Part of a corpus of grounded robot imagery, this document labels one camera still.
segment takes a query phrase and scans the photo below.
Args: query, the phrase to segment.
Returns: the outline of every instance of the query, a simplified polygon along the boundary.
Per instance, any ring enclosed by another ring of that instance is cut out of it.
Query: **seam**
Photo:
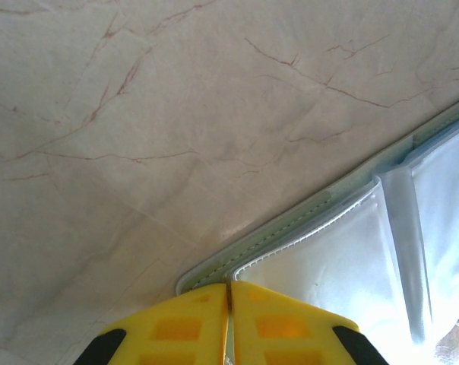
[[[423,141],[425,141],[426,139],[428,139],[430,136],[434,135],[438,130],[440,129],[443,129],[447,124],[449,124],[451,121],[453,121],[454,119],[456,119],[457,117],[459,116],[459,112],[457,112],[456,114],[454,114],[451,118],[445,120],[444,122],[442,122],[441,124],[439,124],[437,127],[435,127],[434,129],[428,131],[426,134],[420,136],[420,135],[416,135],[417,138],[420,138],[422,139]]]
[[[331,198],[329,198],[328,200],[326,200],[325,202],[322,202],[321,204],[319,205],[316,205],[313,209],[311,209],[310,211],[307,211],[306,213],[302,214],[301,216],[299,216],[297,219],[291,221],[289,224],[287,224],[285,227],[282,227],[280,228],[278,231],[276,232],[273,232],[272,234],[264,237],[261,241],[257,242],[255,245],[247,248],[245,251],[241,252],[239,255],[233,257],[232,259],[230,259],[228,262],[225,262],[224,264],[222,264],[220,267],[218,268],[215,268],[212,272],[210,272],[208,275],[204,276],[203,278],[199,279],[199,281],[194,284],[192,287],[191,287],[191,290],[192,289],[195,289],[203,280],[205,279],[208,279],[210,278],[211,276],[213,276],[214,274],[216,274],[219,270],[221,270],[222,268],[225,268],[226,266],[228,266],[229,264],[231,264],[233,261],[236,261],[237,259],[239,259],[240,257],[242,257],[243,255],[245,255],[247,252],[250,252],[252,251],[253,249],[256,249],[257,247],[259,247],[263,242],[265,242],[266,240],[268,240],[269,238],[272,238],[274,236],[276,236],[277,234],[279,234],[280,232],[282,232],[283,230],[286,230],[287,228],[291,227],[292,225],[294,225],[296,222],[300,221],[301,219],[303,219],[304,217],[306,217],[307,215],[311,214],[313,211],[315,211],[316,209],[322,207],[323,205],[326,205],[329,201],[331,200]]]
[[[244,272],[245,270],[248,270],[249,268],[251,268],[253,265],[255,265],[256,263],[260,262],[260,261],[264,261],[265,259],[268,259],[269,257],[273,256],[273,255],[276,255],[280,252],[283,252],[285,251],[286,249],[289,249],[291,247],[294,247],[294,246],[297,246],[299,245],[300,243],[304,242],[305,240],[307,240],[309,237],[312,237],[312,236],[315,236],[317,233],[325,230],[326,228],[329,228],[330,226],[336,224],[339,220],[341,220],[345,215],[349,214],[351,211],[353,211],[355,208],[359,207],[362,205],[363,201],[368,198],[370,195],[374,195],[375,189],[372,189],[370,192],[368,192],[367,194],[365,194],[362,198],[359,199],[359,201],[357,201],[355,204],[351,205],[348,209],[346,209],[344,212],[342,212],[341,214],[339,214],[338,216],[336,216],[334,219],[332,219],[331,221],[327,222],[326,224],[323,224],[321,225],[319,228],[316,228],[315,230],[311,231],[310,233],[307,233],[305,236],[302,236],[300,237],[299,239],[297,240],[294,240],[292,241],[291,243],[288,243],[286,244],[285,246],[282,246],[282,247],[279,247],[278,249],[275,249],[274,251],[271,251],[269,253],[266,253],[264,254],[263,256],[253,260],[252,262],[249,262],[248,264],[246,264],[245,266],[243,266],[242,268],[240,268],[236,274],[235,274],[235,277],[236,279],[238,279],[238,277],[240,276],[240,274],[242,272]]]

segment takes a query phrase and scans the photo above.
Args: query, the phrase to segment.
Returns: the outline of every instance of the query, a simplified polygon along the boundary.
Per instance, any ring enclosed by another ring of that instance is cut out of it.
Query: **black rubber tip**
[[[125,336],[124,329],[113,329],[99,335],[92,340],[74,365],[108,365]]]
[[[356,365],[388,365],[376,348],[359,332],[339,325],[333,331]]]

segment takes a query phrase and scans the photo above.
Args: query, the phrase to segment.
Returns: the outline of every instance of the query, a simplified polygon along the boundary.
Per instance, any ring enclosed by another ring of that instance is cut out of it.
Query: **marble surface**
[[[0,363],[73,363],[458,100],[457,0],[0,0]]]

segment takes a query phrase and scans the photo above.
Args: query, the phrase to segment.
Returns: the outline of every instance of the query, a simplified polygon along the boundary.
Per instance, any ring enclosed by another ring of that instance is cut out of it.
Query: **yellow plastic object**
[[[235,365],[355,365],[333,327],[356,323],[244,281],[231,293]]]
[[[109,365],[221,365],[228,326],[226,285],[213,284],[106,327],[125,338]]]

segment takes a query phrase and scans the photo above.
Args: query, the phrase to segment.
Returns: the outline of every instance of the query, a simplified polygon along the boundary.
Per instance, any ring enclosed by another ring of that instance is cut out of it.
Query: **green trim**
[[[285,237],[299,231],[300,227],[370,183],[372,173],[379,166],[400,163],[413,149],[457,120],[459,103],[380,151],[326,189],[307,198],[184,274],[177,283],[176,293],[181,294],[196,287],[226,281],[226,276],[232,270],[269,252]]]

